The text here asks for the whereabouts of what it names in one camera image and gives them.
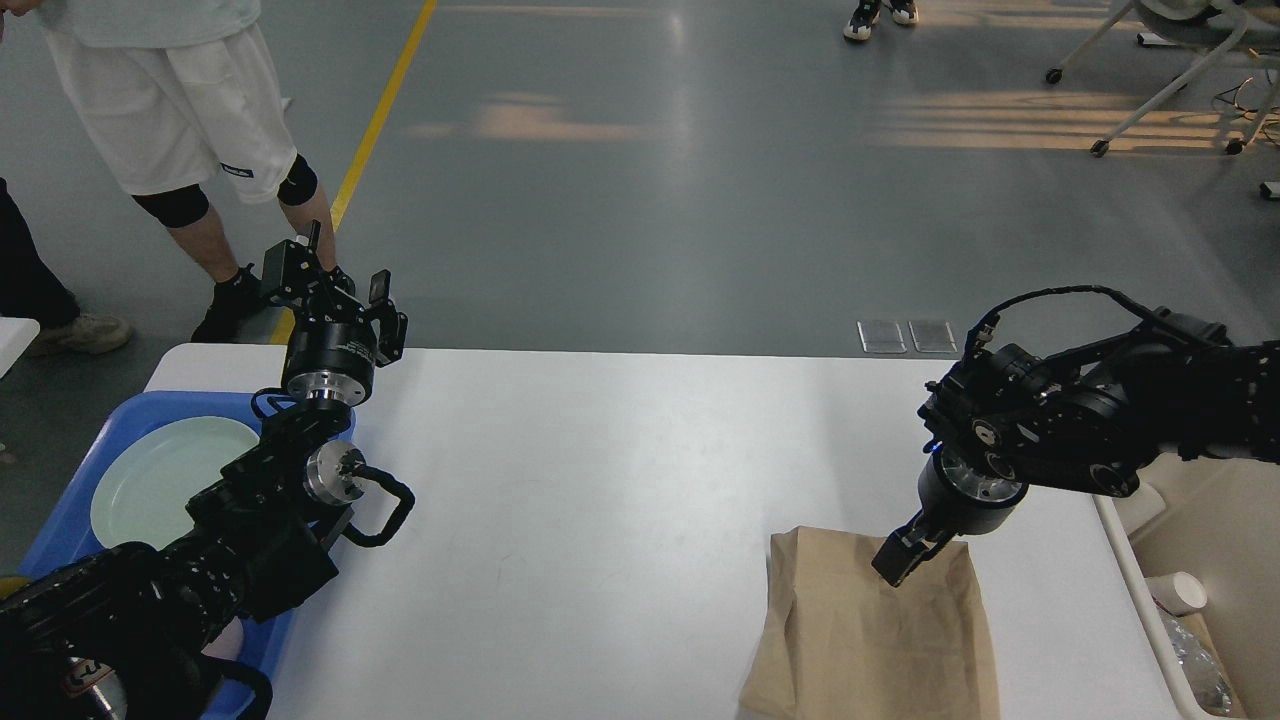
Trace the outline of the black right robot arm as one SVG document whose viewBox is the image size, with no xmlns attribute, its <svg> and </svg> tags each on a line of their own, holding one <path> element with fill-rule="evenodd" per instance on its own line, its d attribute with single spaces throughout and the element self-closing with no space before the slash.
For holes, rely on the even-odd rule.
<svg viewBox="0 0 1280 720">
<path fill-rule="evenodd" d="M 920 507 L 872 559 L 883 582 L 901 585 L 955 537 L 996 530 L 1032 487 L 1125 498 L 1161 454 L 1277 461 L 1276 340 L 1235 345 L 1222 324 L 1092 292 L 1135 327 L 1039 357 L 989 347 L 996 306 L 925 384 Z"/>
</svg>

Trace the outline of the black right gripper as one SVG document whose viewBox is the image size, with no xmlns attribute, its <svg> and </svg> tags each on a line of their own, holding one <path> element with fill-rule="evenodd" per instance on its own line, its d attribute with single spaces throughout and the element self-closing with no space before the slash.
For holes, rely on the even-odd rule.
<svg viewBox="0 0 1280 720">
<path fill-rule="evenodd" d="M 1027 497 L 1029 486 L 984 475 L 940 445 L 929 454 L 916 491 L 922 510 L 887 536 L 870 561 L 893 588 L 940 555 L 955 536 L 997 530 Z"/>
</svg>

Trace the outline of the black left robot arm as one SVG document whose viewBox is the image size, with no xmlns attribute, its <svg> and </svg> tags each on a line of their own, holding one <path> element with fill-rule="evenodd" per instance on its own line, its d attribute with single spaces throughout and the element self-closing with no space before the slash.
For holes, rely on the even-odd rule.
<svg viewBox="0 0 1280 720">
<path fill-rule="evenodd" d="M 186 505 L 193 528 L 156 550 L 125 542 L 67 564 L 3 601 L 5 719 L 197 719 L 223 682 L 273 702 L 268 675 L 205 648 L 234 619 L 265 623 L 302 605 L 338 570 L 332 546 L 388 543 L 415 497 L 340 434 L 396 363 L 407 318 L 390 274 L 366 302 L 321 269 L 323 228 L 268 250 L 261 297 L 294 327 L 278 387 L 260 391 L 259 442 Z"/>
</svg>

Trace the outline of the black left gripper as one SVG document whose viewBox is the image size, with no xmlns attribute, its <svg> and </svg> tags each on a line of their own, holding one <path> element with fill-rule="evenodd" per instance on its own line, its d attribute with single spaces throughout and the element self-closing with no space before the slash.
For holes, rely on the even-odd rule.
<svg viewBox="0 0 1280 720">
<path fill-rule="evenodd" d="M 401 360 L 408 318 L 390 297 L 389 270 L 371 275 L 365 315 L 340 315 L 346 292 L 320 266 L 321 229 L 321 222 L 311 220 L 302 234 L 266 251 L 259 297 L 294 318 L 282 370 L 285 393 L 355 407 L 372 396 L 375 365 Z"/>
</svg>

